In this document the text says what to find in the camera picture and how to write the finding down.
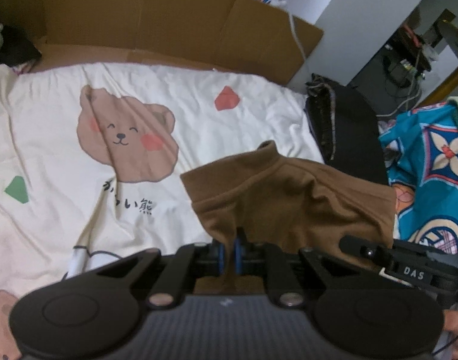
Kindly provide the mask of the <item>cream bear print bedsheet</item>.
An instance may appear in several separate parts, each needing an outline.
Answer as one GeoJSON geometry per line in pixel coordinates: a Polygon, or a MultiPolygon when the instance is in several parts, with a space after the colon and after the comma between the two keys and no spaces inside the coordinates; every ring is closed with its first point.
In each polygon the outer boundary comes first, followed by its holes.
{"type": "Polygon", "coordinates": [[[0,359],[24,294],[208,234],[182,174],[273,141],[321,162],[304,98],[253,75],[129,63],[0,65],[0,359]]]}

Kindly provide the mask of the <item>brown printed t-shirt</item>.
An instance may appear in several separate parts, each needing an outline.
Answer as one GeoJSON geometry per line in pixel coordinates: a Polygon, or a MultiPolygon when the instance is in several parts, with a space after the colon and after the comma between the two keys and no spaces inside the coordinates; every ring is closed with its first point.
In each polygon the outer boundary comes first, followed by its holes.
{"type": "Polygon", "coordinates": [[[395,191],[303,158],[281,155],[273,141],[251,152],[200,166],[181,176],[204,230],[225,247],[233,267],[238,228],[249,242],[296,253],[315,248],[374,270],[366,259],[341,252],[340,239],[356,236],[391,247],[395,191]]]}

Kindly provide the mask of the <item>black folded garment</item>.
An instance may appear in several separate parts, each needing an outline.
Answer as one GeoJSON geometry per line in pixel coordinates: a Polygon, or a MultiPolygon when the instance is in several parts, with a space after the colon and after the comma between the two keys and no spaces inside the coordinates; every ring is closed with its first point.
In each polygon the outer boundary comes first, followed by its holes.
{"type": "Polygon", "coordinates": [[[387,185],[374,111],[354,88],[312,74],[305,114],[324,163],[351,176],[387,185]]]}

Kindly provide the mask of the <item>brown cardboard sheet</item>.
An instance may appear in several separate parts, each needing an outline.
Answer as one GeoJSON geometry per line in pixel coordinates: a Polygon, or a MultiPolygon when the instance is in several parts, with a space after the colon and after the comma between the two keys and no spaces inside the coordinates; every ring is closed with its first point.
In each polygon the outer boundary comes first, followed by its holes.
{"type": "Polygon", "coordinates": [[[257,0],[0,0],[0,22],[50,44],[146,51],[281,85],[323,36],[257,0]]]}

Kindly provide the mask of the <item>teal cartoon print blanket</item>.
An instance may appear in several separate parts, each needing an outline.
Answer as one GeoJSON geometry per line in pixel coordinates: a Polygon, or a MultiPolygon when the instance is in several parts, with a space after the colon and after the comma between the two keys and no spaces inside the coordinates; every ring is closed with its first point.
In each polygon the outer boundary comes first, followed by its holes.
{"type": "Polygon", "coordinates": [[[443,102],[400,114],[380,135],[396,192],[395,238],[458,252],[458,113],[443,102]]]}

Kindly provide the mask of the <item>dark grey pillow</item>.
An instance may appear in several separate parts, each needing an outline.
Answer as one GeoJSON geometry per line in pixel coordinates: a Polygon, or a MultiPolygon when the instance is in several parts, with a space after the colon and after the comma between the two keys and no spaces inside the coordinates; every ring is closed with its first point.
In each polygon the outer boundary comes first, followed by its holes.
{"type": "Polygon", "coordinates": [[[41,53],[20,30],[4,26],[3,44],[0,48],[0,64],[10,68],[41,58],[41,53]]]}

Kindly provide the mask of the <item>gold round side table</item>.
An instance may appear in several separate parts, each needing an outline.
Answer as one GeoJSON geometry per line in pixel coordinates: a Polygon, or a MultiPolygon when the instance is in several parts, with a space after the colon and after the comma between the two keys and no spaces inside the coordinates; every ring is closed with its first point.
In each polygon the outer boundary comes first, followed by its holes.
{"type": "Polygon", "coordinates": [[[437,60],[432,70],[420,83],[421,95],[417,106],[428,106],[443,102],[458,91],[458,27],[447,20],[439,19],[433,25],[441,37],[437,60]]]}

